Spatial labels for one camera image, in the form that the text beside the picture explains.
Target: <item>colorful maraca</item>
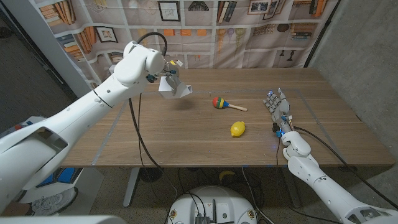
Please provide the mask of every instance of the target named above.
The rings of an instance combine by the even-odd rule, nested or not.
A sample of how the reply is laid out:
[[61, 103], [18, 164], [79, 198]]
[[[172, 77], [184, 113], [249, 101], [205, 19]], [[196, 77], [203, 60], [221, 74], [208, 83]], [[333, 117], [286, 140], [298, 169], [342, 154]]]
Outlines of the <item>colorful maraca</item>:
[[216, 97], [216, 98], [213, 99], [213, 106], [215, 108], [219, 108], [219, 109], [230, 107], [230, 108], [235, 108], [235, 109], [242, 110], [242, 111], [247, 111], [248, 110], [248, 109], [243, 108], [241, 106], [231, 105], [227, 101], [222, 99], [221, 97]]

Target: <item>table surface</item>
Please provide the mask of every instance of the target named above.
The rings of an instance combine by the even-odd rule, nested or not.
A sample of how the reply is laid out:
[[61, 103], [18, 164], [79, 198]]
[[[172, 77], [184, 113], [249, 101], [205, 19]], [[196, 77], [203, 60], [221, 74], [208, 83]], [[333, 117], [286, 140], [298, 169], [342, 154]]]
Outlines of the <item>table surface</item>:
[[[389, 166], [394, 158], [359, 120], [319, 72], [311, 68], [181, 70], [180, 78], [193, 87], [181, 99], [166, 100], [150, 83], [142, 94], [141, 136], [151, 156], [162, 167], [273, 166], [278, 138], [262, 100], [281, 87], [290, 103], [294, 126], [305, 128], [335, 148], [353, 166]], [[220, 96], [232, 108], [216, 109]], [[138, 114], [138, 96], [133, 98]], [[231, 125], [244, 121], [246, 130], [231, 136]], [[307, 134], [312, 155], [321, 166], [341, 162]], [[142, 149], [146, 166], [154, 166]], [[278, 154], [279, 164], [287, 161]], [[72, 149], [62, 166], [142, 166], [138, 137], [127, 102], [115, 106]]]

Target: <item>printed backdrop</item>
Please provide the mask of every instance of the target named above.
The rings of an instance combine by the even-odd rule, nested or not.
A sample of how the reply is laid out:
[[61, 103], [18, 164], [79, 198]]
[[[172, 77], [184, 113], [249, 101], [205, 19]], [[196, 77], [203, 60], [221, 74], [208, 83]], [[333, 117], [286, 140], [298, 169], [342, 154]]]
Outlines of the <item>printed backdrop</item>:
[[[148, 32], [184, 68], [303, 67], [337, 0], [29, 0], [94, 88]], [[162, 39], [142, 45], [161, 50]]]

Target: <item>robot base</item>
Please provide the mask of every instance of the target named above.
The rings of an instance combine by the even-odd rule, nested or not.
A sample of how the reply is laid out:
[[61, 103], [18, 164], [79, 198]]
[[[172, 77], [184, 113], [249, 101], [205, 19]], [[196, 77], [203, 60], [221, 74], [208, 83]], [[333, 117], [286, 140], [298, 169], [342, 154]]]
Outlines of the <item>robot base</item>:
[[[195, 199], [201, 218], [198, 218], [198, 209], [189, 194], [179, 197], [170, 209], [170, 217], [175, 224], [196, 223], [235, 223], [255, 224], [257, 215], [248, 200], [237, 192], [222, 186], [202, 186], [190, 191]], [[203, 205], [206, 217], [203, 217]]]

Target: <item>toy lemon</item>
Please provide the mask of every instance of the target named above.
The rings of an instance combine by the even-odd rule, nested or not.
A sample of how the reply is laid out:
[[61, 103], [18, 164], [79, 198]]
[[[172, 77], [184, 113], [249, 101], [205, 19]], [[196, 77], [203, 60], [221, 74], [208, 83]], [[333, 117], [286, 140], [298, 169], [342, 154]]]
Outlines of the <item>toy lemon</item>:
[[234, 124], [232, 124], [232, 127], [231, 127], [231, 135], [238, 137], [243, 134], [244, 129], [245, 129], [245, 127], [244, 127], [243, 121], [235, 122]]

